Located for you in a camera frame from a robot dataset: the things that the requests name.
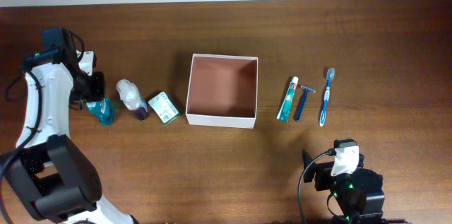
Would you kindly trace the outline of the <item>teal mouthwash bottle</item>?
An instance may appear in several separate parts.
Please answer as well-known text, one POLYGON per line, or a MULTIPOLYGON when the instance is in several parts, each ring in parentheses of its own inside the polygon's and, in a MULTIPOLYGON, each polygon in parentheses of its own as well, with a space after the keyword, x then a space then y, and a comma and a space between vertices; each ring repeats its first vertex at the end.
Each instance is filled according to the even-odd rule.
POLYGON ((95 115, 104 126, 112 124, 114 120, 114 107, 108 98, 101 101, 87 102, 88 111, 95 115))

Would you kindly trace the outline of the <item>clear bottle with purple liquid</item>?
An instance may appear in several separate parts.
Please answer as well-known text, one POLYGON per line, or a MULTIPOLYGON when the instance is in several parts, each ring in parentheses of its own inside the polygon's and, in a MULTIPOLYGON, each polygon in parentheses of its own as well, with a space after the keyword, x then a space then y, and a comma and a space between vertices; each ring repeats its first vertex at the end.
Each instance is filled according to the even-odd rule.
POLYGON ((117 91, 120 100, 133 113, 137 120, 142 121, 148 118, 148 104, 134 83, 126 79, 121 79, 117 83, 117 91))

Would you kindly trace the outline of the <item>green and white toothpaste tube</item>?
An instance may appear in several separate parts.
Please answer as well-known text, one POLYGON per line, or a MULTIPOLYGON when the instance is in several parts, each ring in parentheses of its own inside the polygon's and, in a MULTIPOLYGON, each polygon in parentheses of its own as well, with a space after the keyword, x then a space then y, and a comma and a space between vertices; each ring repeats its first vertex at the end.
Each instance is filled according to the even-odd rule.
POLYGON ((277 114, 277 119, 283 122, 288 122, 292 109, 293 99, 296 93, 299 78, 294 76, 288 86, 281 108, 277 114))

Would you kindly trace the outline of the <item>green and white soap box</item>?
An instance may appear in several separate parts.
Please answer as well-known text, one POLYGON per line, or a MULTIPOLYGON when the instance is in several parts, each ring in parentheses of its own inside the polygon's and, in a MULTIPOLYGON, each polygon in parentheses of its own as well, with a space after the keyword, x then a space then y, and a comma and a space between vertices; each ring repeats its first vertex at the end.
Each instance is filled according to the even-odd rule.
POLYGON ((148 104, 164 125, 171 123, 181 114, 165 92, 158 93, 148 101, 148 104))

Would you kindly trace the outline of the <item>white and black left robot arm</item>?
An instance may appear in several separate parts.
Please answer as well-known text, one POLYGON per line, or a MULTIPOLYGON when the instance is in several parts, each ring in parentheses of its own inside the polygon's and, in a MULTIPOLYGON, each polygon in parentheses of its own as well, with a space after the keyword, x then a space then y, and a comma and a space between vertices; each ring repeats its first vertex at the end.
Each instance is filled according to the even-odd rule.
POLYGON ((69 102, 74 83, 87 84, 77 95, 103 98, 102 73, 82 70, 78 53, 64 56, 59 48, 25 58, 28 85, 24 127, 16 147, 1 156, 6 179, 35 220, 53 223, 136 223, 102 194, 94 165, 70 139, 69 102))

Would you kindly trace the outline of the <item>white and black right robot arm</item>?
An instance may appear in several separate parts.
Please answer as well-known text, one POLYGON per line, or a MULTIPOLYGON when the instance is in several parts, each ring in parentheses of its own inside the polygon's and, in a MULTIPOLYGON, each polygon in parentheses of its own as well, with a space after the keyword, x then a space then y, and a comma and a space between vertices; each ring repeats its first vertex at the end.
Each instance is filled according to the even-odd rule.
POLYGON ((333 214, 332 223, 405 223, 403 219, 383 217, 383 176, 364 168, 364 155, 352 138, 336 139, 332 148, 311 157, 302 152, 304 169, 297 185, 297 200, 303 223, 307 222, 302 204, 302 183, 315 182, 316 191, 329 191, 342 211, 333 214))

